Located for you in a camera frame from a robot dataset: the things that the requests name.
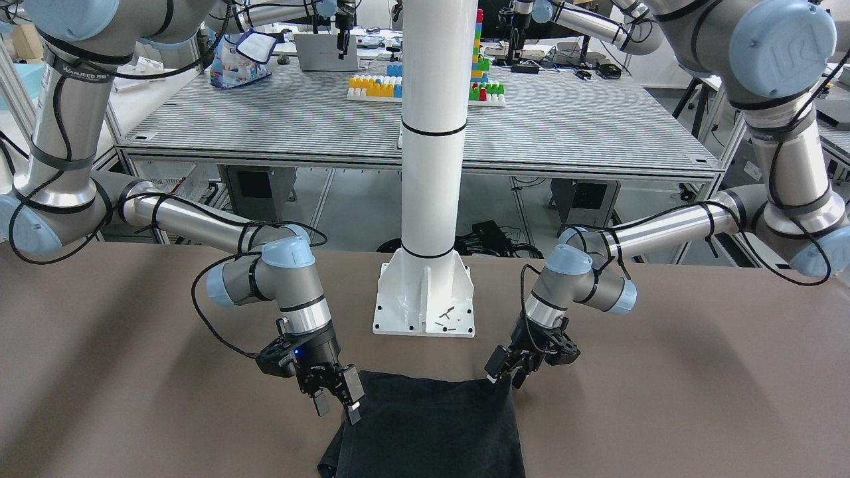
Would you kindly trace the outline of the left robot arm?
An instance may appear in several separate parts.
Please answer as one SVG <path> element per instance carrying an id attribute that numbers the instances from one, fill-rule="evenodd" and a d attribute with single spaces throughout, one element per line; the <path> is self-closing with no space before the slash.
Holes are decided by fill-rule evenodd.
<path id="1" fill-rule="evenodd" d="M 832 16 L 809 1 L 647 1 L 646 7 L 680 66 L 721 79 L 746 122 L 762 184 L 617 227 L 566 226 L 531 291 L 520 296 L 510 344 L 497 346 L 485 365 L 491 383 L 507 377 L 519 388 L 543 363 L 576 360 L 580 351 L 566 334 L 571 306 L 631 311 L 636 287 L 612 269 L 626 258 L 751 233 L 813 284 L 848 266 L 848 211 L 827 175 L 814 103 L 839 42 Z"/>

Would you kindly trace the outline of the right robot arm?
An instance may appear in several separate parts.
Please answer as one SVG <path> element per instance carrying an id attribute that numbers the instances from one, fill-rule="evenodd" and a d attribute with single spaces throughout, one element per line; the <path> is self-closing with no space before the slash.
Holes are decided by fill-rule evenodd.
<path id="1" fill-rule="evenodd" d="M 25 1 L 25 15 L 45 40 L 45 72 L 27 166 L 2 194 L 2 234 L 33 264 L 117 221 L 150 226 L 230 253 L 201 272 L 222 306 L 273 301 L 279 337 L 245 352 L 267 374 L 295 377 L 319 415 L 329 394 L 350 424 L 364 394 L 353 365 L 338 360 L 331 312 L 315 268 L 309 234 L 295 224 L 264 223 L 219 212 L 134 176 L 94 171 L 101 121 L 138 40 L 191 40 L 206 19 L 232 30 L 230 1 Z"/>

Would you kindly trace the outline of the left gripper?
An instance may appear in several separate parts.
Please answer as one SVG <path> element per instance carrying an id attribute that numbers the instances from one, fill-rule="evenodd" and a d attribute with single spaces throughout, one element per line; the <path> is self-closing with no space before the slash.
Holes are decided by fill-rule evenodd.
<path id="1" fill-rule="evenodd" d="M 580 356 L 580 350 L 566 334 L 569 322 L 566 317 L 558 318 L 555 327 L 549 329 L 529 318 L 518 318 L 510 345 L 495 346 L 485 364 L 488 381 L 497 383 L 506 373 L 516 369 L 512 387 L 518 390 L 528 373 L 537 371 L 543 362 L 551 366 L 573 363 Z"/>

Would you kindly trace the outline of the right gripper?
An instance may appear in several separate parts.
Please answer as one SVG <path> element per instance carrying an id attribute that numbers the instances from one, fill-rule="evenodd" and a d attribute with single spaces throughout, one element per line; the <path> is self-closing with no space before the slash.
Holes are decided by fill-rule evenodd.
<path id="1" fill-rule="evenodd" d="M 259 369 L 276 377 L 296 377 L 301 392 L 313 397 L 319 417 L 330 412 L 326 388 L 343 403 L 352 426 L 361 420 L 359 402 L 364 388 L 356 366 L 343 366 L 334 326 L 325 325 L 304 334 L 282 333 L 256 357 Z"/>

